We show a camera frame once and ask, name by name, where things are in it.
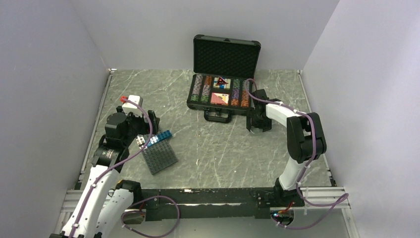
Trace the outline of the red playing card deck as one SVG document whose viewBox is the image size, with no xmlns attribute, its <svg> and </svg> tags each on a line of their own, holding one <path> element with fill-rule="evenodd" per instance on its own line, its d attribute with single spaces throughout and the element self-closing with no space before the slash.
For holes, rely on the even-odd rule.
<svg viewBox="0 0 420 238">
<path fill-rule="evenodd" d="M 229 94 L 223 93 L 212 93 L 210 97 L 210 103 L 215 105 L 229 105 Z"/>
</svg>

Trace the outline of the blue playing card deck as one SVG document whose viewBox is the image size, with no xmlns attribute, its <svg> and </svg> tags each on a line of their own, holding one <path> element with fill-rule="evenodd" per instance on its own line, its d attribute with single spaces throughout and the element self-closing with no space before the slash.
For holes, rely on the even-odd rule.
<svg viewBox="0 0 420 238">
<path fill-rule="evenodd" d="M 213 88 L 217 89 L 230 89 L 231 88 L 231 79 L 215 77 L 213 79 Z"/>
</svg>

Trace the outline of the red triangular dealer button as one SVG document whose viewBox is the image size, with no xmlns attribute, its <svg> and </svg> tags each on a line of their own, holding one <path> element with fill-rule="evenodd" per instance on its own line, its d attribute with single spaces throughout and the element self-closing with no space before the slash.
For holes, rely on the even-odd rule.
<svg viewBox="0 0 420 238">
<path fill-rule="evenodd" d="M 214 78 L 213 86 L 216 87 L 216 88 L 224 88 L 227 84 L 229 84 L 227 82 L 227 80 L 222 78 L 222 77 L 215 77 Z"/>
</svg>

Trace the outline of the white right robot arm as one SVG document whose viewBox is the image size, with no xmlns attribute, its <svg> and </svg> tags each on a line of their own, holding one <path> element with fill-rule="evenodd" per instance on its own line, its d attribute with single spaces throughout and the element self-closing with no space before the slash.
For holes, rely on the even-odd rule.
<svg viewBox="0 0 420 238">
<path fill-rule="evenodd" d="M 301 194 L 301 179 L 310 163 L 326 152 L 326 141 L 317 113 L 304 113 L 282 101 L 270 100 L 263 89 L 246 93 L 254 107 L 247 114 L 246 128 L 272 129 L 276 121 L 286 128 L 289 160 L 273 188 L 273 200 L 279 206 L 287 205 L 293 196 Z"/>
</svg>

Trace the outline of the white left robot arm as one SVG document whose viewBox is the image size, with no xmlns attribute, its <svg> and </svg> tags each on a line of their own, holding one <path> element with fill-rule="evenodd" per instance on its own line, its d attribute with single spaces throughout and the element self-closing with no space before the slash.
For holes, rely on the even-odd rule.
<svg viewBox="0 0 420 238">
<path fill-rule="evenodd" d="M 85 189 L 67 223 L 52 238 L 105 238 L 125 209 L 141 204 L 141 184 L 117 179 L 122 161 L 129 157 L 128 147 L 139 134 L 156 134 L 159 121 L 152 110 L 138 116 L 126 114 L 122 107 L 107 117 Z"/>
</svg>

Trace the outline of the black poker set case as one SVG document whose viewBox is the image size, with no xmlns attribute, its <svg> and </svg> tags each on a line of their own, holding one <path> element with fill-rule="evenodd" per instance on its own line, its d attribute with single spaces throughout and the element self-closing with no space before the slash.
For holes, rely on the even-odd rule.
<svg viewBox="0 0 420 238">
<path fill-rule="evenodd" d="M 187 106 L 190 109 L 203 111 L 204 118 L 207 121 L 229 123 L 233 116 L 245 116 L 248 108 L 240 106 L 231 106 L 233 79 L 239 79 L 241 82 L 249 78 L 254 78 L 256 66 L 259 59 L 261 44 L 258 41 L 239 40 L 224 37 L 208 36 L 198 34 L 193 38 L 193 79 L 189 94 L 187 97 Z M 191 95 L 196 74 L 203 76 L 199 100 L 191 101 Z M 201 94 L 204 81 L 207 75 L 212 76 L 210 97 L 212 93 L 229 94 L 229 105 L 215 105 L 210 103 L 201 103 Z M 213 88 L 213 79 L 222 77 L 231 79 L 230 89 Z"/>
</svg>

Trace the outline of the light blue lego brick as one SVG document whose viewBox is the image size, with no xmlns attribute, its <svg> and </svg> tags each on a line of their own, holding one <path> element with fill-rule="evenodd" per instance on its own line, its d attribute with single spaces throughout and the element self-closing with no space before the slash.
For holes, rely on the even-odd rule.
<svg viewBox="0 0 420 238">
<path fill-rule="evenodd" d="M 155 135 L 149 140 L 149 145 L 151 146 L 151 145 L 153 145 L 157 142 L 159 142 L 159 137 L 157 135 Z"/>
</svg>

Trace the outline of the dark teal lego brick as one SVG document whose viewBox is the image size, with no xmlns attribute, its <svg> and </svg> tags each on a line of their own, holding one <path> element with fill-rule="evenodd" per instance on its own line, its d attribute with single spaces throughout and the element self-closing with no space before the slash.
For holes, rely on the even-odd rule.
<svg viewBox="0 0 420 238">
<path fill-rule="evenodd" d="M 162 140 L 170 138 L 171 136 L 172 136 L 172 133 L 170 132 L 170 130 L 166 130 L 157 134 L 156 138 L 158 141 L 162 141 Z"/>
</svg>

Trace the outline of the dark grey lego baseplate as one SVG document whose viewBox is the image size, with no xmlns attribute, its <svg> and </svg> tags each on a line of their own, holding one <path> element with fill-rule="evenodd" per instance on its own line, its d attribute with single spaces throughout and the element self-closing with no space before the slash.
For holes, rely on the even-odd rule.
<svg viewBox="0 0 420 238">
<path fill-rule="evenodd" d="M 169 139 L 159 141 L 153 145 L 144 145 L 148 140 L 148 136 L 137 136 L 136 141 L 139 148 L 144 147 L 141 152 L 147 167 L 152 175 L 156 175 L 164 169 L 176 164 L 177 157 L 169 144 Z"/>
</svg>

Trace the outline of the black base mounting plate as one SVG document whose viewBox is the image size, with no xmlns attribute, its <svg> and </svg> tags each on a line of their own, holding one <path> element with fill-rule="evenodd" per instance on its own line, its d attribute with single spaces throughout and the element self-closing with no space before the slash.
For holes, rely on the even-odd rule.
<svg viewBox="0 0 420 238">
<path fill-rule="evenodd" d="M 272 212 L 303 207 L 303 199 L 293 190 L 273 187 L 143 189 L 138 205 L 146 211 L 146 221 L 181 218 L 253 217 L 269 219 Z"/>
</svg>

